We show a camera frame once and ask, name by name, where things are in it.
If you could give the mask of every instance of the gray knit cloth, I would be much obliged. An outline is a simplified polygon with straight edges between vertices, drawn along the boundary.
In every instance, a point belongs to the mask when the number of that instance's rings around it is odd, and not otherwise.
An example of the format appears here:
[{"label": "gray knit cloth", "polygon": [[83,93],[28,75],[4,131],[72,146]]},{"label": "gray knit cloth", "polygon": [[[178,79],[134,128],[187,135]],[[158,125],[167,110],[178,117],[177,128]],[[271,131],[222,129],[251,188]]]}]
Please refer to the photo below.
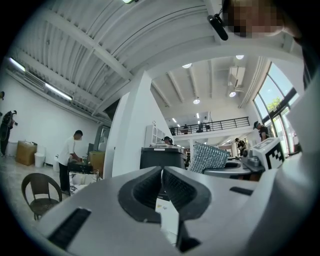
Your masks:
[{"label": "gray knit cloth", "polygon": [[230,153],[226,150],[196,142],[188,170],[202,174],[207,168],[224,168],[229,156]]}]

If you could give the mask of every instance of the window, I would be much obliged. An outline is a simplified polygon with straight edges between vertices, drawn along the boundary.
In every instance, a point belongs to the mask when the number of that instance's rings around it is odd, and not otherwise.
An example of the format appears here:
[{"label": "window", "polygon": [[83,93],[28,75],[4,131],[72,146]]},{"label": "window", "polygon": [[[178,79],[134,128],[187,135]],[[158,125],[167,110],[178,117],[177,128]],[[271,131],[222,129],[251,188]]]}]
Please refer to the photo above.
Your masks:
[{"label": "window", "polygon": [[265,80],[254,98],[254,104],[272,136],[280,139],[285,154],[293,152],[295,131],[287,119],[290,107],[299,98],[289,79],[271,64]]},{"label": "window", "polygon": [[266,77],[263,86],[259,91],[259,94],[269,112],[275,109],[277,105],[284,99],[280,90],[269,76]]},{"label": "window", "polygon": [[254,103],[260,113],[261,119],[264,119],[268,115],[268,111],[259,94],[255,97]]},{"label": "window", "polygon": [[279,87],[284,96],[286,96],[293,88],[292,83],[275,64],[271,64],[268,74]]}]

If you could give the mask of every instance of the floor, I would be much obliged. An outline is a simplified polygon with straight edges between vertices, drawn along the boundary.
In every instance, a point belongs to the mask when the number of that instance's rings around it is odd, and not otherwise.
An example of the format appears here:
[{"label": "floor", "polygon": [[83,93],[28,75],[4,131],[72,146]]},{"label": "floor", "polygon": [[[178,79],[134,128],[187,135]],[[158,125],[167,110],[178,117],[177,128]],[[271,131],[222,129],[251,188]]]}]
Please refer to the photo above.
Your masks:
[{"label": "floor", "polygon": [[[21,184],[23,179],[32,173],[41,173],[53,178],[60,186],[59,172],[55,172],[50,166],[45,165],[41,168],[36,168],[34,165],[26,166],[15,161],[14,157],[0,158],[0,185],[3,189],[7,202],[11,207],[13,214],[17,219],[23,221],[30,228],[34,228],[36,221],[34,214],[30,210],[25,201]],[[59,196],[55,188],[49,185],[50,197],[59,201]],[[34,200],[30,185],[26,187],[26,197],[29,202]],[[37,195],[36,198],[46,197],[45,195]],[[62,194],[62,200],[68,196]]]}]

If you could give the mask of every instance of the tree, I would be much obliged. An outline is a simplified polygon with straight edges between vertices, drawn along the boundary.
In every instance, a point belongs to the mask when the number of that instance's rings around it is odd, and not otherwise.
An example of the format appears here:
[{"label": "tree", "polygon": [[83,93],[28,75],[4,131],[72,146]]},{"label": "tree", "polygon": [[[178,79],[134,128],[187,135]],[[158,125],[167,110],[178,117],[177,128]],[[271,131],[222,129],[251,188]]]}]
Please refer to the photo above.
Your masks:
[{"label": "tree", "polygon": [[271,103],[266,105],[268,111],[271,112],[273,109],[275,109],[281,101],[282,100],[279,97],[276,97]]}]

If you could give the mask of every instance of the white shirt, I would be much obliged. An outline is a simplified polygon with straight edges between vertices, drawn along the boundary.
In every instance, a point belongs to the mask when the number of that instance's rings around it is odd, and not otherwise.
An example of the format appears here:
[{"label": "white shirt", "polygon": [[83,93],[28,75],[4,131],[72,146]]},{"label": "white shirt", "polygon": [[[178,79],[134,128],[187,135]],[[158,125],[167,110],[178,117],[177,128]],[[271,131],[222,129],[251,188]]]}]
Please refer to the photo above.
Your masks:
[{"label": "white shirt", "polygon": [[70,154],[75,152],[75,138],[72,136],[66,140],[63,149],[59,154],[58,162],[64,166],[68,165]]}]

